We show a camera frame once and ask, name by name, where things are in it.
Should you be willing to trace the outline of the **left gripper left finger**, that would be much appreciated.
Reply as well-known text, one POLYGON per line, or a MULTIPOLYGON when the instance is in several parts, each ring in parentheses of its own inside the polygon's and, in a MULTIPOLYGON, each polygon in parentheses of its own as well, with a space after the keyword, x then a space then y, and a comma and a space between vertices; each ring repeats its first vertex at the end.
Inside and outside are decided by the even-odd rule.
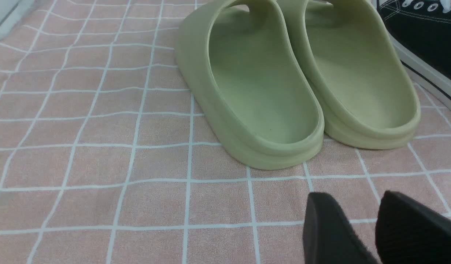
POLYGON ((328 193, 311 192, 303 226, 306 264, 377 264, 356 235, 339 203, 328 193))

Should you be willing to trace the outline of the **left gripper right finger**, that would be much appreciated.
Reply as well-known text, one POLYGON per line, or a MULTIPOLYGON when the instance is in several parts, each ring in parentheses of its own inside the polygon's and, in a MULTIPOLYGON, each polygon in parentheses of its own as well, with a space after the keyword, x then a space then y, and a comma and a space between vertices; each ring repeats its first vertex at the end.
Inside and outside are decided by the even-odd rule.
POLYGON ((451 264, 451 220, 398 191, 385 191, 376 221, 383 264, 451 264))

